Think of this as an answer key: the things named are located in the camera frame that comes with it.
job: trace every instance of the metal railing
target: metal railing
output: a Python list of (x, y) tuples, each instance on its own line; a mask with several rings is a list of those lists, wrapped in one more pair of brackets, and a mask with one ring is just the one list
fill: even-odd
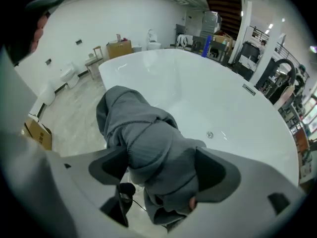
[[(253, 28), (252, 36), (258, 39), (260, 42), (262, 40), (268, 41), (269, 35), (265, 34), (264, 32), (260, 31), (257, 28)], [(282, 45), (279, 43), (276, 44), (275, 51), (280, 54), (281, 57), (289, 59), (295, 68), (298, 68), (300, 63), (297, 61), (297, 59)], [(309, 78), (309, 75), (307, 72), (304, 73), (304, 80), (306, 81)]]

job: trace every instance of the toilet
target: toilet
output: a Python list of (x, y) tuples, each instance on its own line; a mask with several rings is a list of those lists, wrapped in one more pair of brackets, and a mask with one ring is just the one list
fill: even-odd
[(41, 94), (39, 95), (39, 99), (45, 105), (49, 106), (50, 104), (52, 104), (53, 100), (55, 99), (55, 92), (50, 83), (46, 83), (43, 86)]
[(148, 44), (147, 44), (147, 50), (159, 50), (161, 48), (162, 44), (158, 43), (158, 37), (156, 33), (150, 29), (148, 31)]
[(73, 63), (70, 62), (60, 76), (61, 81), (67, 83), (69, 88), (73, 88), (78, 83), (79, 77), (75, 72), (75, 67)]

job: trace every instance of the white bathtub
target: white bathtub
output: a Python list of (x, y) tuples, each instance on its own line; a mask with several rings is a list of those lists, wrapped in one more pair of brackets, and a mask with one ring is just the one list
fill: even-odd
[(187, 51), (165, 49), (118, 57), (99, 70), (106, 89), (121, 85), (139, 91), (152, 106), (170, 112), (185, 137), (267, 163), (298, 184), (296, 145), (284, 120), (228, 68)]

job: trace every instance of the pillar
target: pillar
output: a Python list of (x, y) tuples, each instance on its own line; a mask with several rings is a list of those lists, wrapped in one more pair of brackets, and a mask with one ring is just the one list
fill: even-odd
[(235, 58), (237, 57), (237, 55), (239, 54), (239, 51), (242, 48), (244, 35), (245, 35), (247, 27), (250, 25), (250, 21), (251, 21), (252, 2), (242, 0), (242, 11), (243, 11), (243, 16), (242, 16), (242, 20), (241, 20), (239, 33), (238, 33), (238, 37), (236, 40), (236, 44), (235, 44), (233, 51), (231, 53), (229, 63), (234, 62)]
[(281, 34), (282, 24), (283, 24), (282, 17), (276, 14), (273, 17), (272, 23), (273, 23), (273, 27), (270, 29), (269, 39), (265, 47), (264, 53), (260, 61), (258, 62), (256, 71), (254, 72), (252, 78), (250, 79), (250, 83), (252, 83), (253, 85), (256, 85), (256, 83), (259, 81), (262, 74), (264, 73), (269, 61), (271, 60), (271, 57), (276, 48), (278, 38)]

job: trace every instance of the bathtub overflow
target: bathtub overflow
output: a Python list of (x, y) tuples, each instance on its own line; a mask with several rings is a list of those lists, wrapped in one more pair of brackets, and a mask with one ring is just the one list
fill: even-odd
[(208, 137), (208, 138), (213, 138), (213, 133), (212, 133), (211, 131), (208, 131), (208, 132), (207, 132), (207, 137)]

